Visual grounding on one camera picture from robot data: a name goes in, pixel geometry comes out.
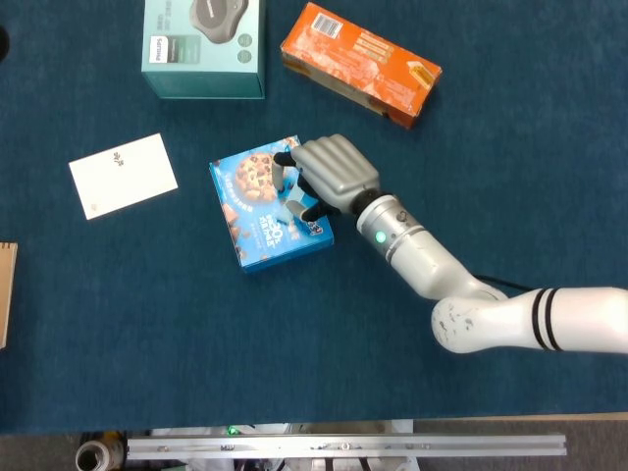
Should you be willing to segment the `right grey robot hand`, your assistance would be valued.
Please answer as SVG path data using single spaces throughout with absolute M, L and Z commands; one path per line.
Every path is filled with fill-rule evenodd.
M 308 140 L 290 151 L 275 154 L 272 182 L 278 191 L 284 189 L 285 167 L 295 167 L 299 172 L 298 185 L 317 199 L 309 208 L 300 203 L 288 206 L 291 214 L 303 222 L 335 214 L 357 216 L 384 194 L 377 169 L 340 134 Z

